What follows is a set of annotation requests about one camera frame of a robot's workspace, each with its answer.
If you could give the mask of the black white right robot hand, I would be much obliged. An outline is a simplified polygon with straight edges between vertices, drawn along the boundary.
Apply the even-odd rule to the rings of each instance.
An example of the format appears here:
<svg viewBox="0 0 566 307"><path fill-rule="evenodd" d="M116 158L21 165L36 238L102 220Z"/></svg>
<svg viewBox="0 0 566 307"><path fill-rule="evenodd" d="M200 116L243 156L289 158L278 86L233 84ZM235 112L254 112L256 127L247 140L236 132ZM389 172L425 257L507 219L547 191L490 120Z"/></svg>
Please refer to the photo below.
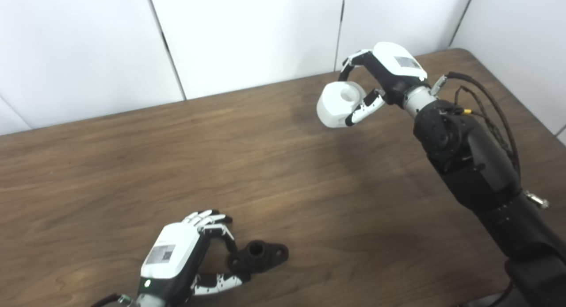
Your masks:
<svg viewBox="0 0 566 307"><path fill-rule="evenodd" d="M342 63L339 82L346 82L351 71L364 67L381 86L360 101L345 118L345 126L352 127L384 104L397 105L412 118L435 101L427 73L418 61L401 45L378 42L373 49L360 50Z"/></svg>

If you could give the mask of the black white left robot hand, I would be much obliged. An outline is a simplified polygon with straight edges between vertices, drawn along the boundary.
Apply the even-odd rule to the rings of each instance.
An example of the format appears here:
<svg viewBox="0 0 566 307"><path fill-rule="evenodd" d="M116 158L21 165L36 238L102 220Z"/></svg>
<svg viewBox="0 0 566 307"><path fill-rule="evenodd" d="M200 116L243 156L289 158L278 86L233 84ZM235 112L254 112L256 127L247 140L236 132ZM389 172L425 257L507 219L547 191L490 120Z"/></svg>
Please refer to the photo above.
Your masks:
<svg viewBox="0 0 566 307"><path fill-rule="evenodd" d="M249 282L249 273L199 272L213 239L223 240L229 253L237 252L228 229L231 222L218 210L204 210L164 226L141 266L133 306L181 307L192 297L219 294Z"/></svg>

